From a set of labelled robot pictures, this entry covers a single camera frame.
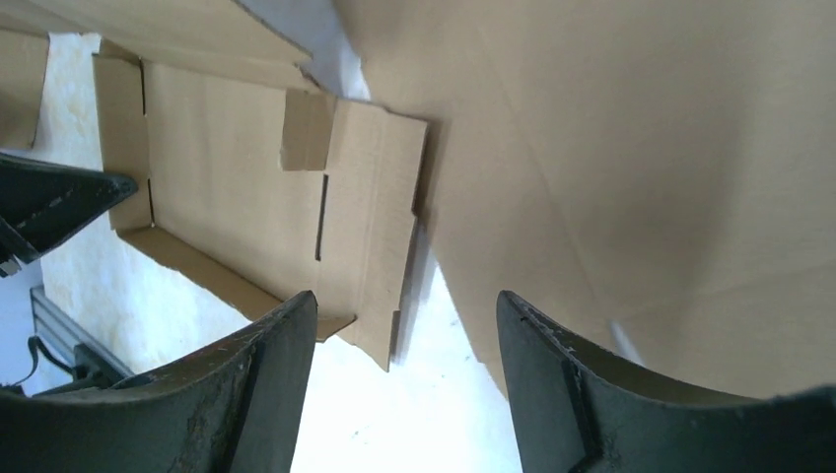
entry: black strap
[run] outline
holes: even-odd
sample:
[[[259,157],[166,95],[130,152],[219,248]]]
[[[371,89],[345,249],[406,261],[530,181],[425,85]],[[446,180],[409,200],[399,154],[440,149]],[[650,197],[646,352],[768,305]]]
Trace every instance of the black strap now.
[[[33,374],[35,374],[35,370],[37,370],[37,351],[38,350],[40,350],[40,352],[43,353],[43,357],[46,358],[47,360],[51,361],[53,365],[56,365],[62,371],[68,373],[69,375],[73,375],[73,370],[70,367],[61,363],[60,360],[58,360],[57,358],[52,356],[52,354],[49,353],[49,350],[46,348],[46,345],[44,345],[43,340],[41,340],[40,337],[38,337],[37,335],[33,335],[33,336],[29,337],[29,340],[27,340],[27,346],[29,347],[30,355],[32,355],[32,370],[29,372],[29,374],[27,374],[27,376],[25,378],[23,378],[20,381],[12,384],[13,386],[20,386],[27,379],[32,377]]]

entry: cardboard slot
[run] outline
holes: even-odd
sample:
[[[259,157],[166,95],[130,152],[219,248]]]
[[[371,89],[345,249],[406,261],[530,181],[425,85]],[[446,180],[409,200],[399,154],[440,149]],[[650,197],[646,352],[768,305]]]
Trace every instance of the cardboard slot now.
[[[139,81],[142,88],[142,116],[148,116],[148,106],[145,102],[145,66],[139,61]]]
[[[322,175],[322,198],[319,199],[319,227],[316,230],[316,261],[322,260],[322,224],[325,222],[325,202],[328,198],[328,174]]]
[[[151,186],[151,179],[147,179],[148,185],[148,207],[151,209],[151,222],[154,222],[154,188]]]

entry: open cardboard box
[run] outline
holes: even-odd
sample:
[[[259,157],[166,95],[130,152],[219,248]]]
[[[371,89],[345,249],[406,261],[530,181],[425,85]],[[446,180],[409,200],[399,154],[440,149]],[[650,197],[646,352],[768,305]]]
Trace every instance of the open cardboard box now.
[[[313,289],[317,338],[386,369],[426,123],[322,93],[232,0],[34,3],[105,38],[104,169],[140,186],[119,236],[249,319]]]
[[[0,148],[33,146],[49,51],[47,32],[77,28],[26,0],[0,3]]]

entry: cardboard box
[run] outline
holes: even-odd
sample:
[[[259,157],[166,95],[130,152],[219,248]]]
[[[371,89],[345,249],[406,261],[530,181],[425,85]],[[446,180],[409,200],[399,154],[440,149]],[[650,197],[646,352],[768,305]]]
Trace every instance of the cardboard box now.
[[[313,289],[318,339],[386,369],[426,123],[322,93],[231,0],[33,3],[106,39],[104,168],[140,185],[119,236],[250,319]]]
[[[0,4],[0,148],[33,146],[49,51],[47,32],[73,31],[77,26],[26,0]]]
[[[836,379],[836,3],[335,5],[374,100],[436,125],[417,204],[500,384],[503,289],[714,389]]]

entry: black plastic part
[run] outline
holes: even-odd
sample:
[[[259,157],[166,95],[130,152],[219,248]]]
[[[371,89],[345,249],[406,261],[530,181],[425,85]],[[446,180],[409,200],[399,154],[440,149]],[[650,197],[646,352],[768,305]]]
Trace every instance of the black plastic part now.
[[[514,293],[497,301],[522,469],[836,471],[836,388],[755,400],[651,372],[558,325]]]
[[[316,300],[110,389],[0,392],[10,472],[290,471],[314,355]]]
[[[73,380],[67,384],[55,386],[44,392],[37,393],[35,396],[48,396],[51,394],[77,391],[79,389],[88,389],[91,387],[107,389],[125,379],[125,376],[123,376],[116,368],[112,367],[110,363],[105,360],[105,358],[96,353],[93,348],[83,343],[80,343],[73,348],[75,355],[75,365],[73,368],[68,368],[63,363],[55,359],[55,357],[52,356],[43,345],[43,342],[39,343],[43,357],[72,375]],[[35,362],[35,366],[33,368],[34,372],[34,369],[37,368],[37,358],[33,358],[33,360]]]
[[[130,177],[0,154],[0,267],[29,264],[136,192]]]

